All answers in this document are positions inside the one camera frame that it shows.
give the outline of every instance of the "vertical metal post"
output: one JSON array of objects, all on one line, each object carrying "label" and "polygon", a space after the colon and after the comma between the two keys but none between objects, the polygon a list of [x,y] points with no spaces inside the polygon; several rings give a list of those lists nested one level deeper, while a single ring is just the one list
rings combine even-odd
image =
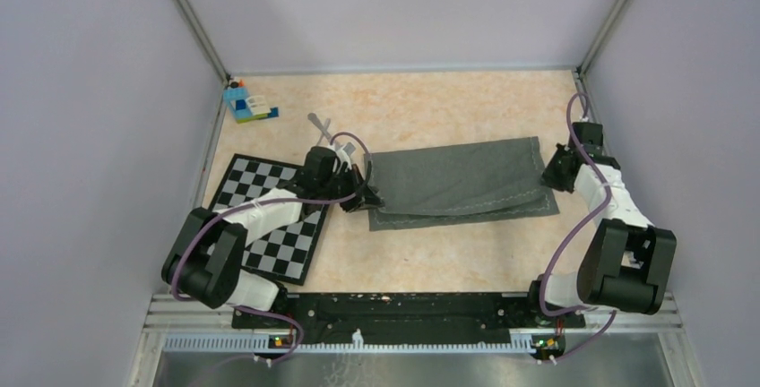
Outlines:
[{"label": "vertical metal post", "polygon": [[592,42],[592,46],[589,48],[589,51],[583,58],[581,65],[578,67],[578,73],[580,74],[581,79],[584,79],[586,74],[589,72],[589,69],[591,69],[602,47],[604,47],[604,45],[607,43],[612,29],[615,28],[616,23],[620,19],[620,16],[622,15],[623,11],[625,11],[629,3],[630,0],[616,0],[615,4],[612,5],[612,9],[609,11],[607,20],[605,20],[599,28],[599,31],[597,32],[596,37]]},{"label": "vertical metal post", "polygon": [[174,5],[179,10],[185,23],[187,23],[187,28],[190,29],[190,32],[193,34],[195,41],[198,43],[198,47],[201,48],[206,59],[212,65],[214,72],[219,76],[220,80],[223,82],[226,81],[227,71],[224,68],[224,64],[222,64],[219,54],[217,54],[216,49],[214,49],[209,35],[206,33],[206,30],[203,29],[200,20],[198,20],[198,16],[190,5],[190,2],[188,0],[172,1],[174,1]]}]

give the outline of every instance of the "toy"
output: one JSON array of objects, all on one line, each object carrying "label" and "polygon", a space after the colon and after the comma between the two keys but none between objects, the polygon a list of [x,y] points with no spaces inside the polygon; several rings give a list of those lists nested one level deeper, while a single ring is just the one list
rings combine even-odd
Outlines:
[{"label": "toy", "polygon": [[278,108],[269,107],[264,96],[251,96],[241,78],[229,78],[222,100],[237,123],[280,116]]}]

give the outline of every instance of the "chess board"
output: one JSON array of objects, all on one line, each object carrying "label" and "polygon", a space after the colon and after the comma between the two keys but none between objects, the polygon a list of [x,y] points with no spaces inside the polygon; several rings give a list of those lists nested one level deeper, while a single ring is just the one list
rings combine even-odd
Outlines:
[{"label": "chess board", "polygon": [[[250,201],[296,175],[298,165],[235,154],[211,201],[221,210]],[[243,269],[265,278],[303,285],[327,217],[328,206],[303,221],[273,230],[246,247]]]}]

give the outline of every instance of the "metal frame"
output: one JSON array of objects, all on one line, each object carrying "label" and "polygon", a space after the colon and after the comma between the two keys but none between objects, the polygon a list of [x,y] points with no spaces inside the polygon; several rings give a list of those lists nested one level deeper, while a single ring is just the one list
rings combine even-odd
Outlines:
[{"label": "metal frame", "polygon": [[[173,0],[182,14],[188,29],[193,34],[198,46],[203,51],[214,72],[222,81],[228,75],[213,44],[203,29],[197,15],[188,0]],[[573,70],[575,87],[582,92],[588,92],[586,77],[593,67],[601,50],[606,45],[613,30],[627,9],[630,0],[616,0],[605,22],[601,25],[583,61]],[[599,122],[598,109],[593,102],[590,104],[590,114],[593,121]],[[208,181],[213,153],[216,150],[224,117],[224,105],[220,102],[214,121],[212,135],[206,146],[203,170],[195,189],[194,201],[203,201],[203,193]],[[211,310],[196,302],[177,302],[171,295],[154,295],[148,310],[142,335],[134,357],[132,372],[129,379],[131,387],[151,387],[156,373],[159,371],[161,352],[170,335],[177,333],[206,333],[230,335],[232,308],[222,307]],[[594,310],[586,314],[587,327],[583,329],[567,329],[566,333],[596,332],[609,317],[607,310]],[[545,335],[551,329],[513,329],[515,335]],[[689,345],[684,326],[678,313],[675,299],[667,293],[662,308],[655,315],[618,314],[615,323],[608,334],[637,334],[656,333],[660,339],[663,356],[666,360],[671,380],[675,387],[702,387],[704,380],[696,362],[695,355]],[[314,348],[305,352],[335,352],[332,348]],[[350,347],[341,348],[340,352],[351,352]]]}]

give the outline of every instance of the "tabletop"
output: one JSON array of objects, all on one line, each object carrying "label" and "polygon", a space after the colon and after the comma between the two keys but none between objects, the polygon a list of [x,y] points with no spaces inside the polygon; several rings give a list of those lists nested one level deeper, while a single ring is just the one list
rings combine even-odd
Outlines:
[{"label": "tabletop", "polygon": [[[302,164],[319,131],[350,131],[372,151],[396,151],[538,136],[548,163],[567,142],[570,71],[354,73],[244,77],[252,94],[278,107],[274,119],[237,124],[226,111],[204,206],[235,153]],[[306,283],[293,291],[521,291],[544,271],[588,209],[557,193],[560,214],[479,224],[369,232],[365,211],[330,209]],[[586,227],[557,272],[577,270],[593,236]]]}]

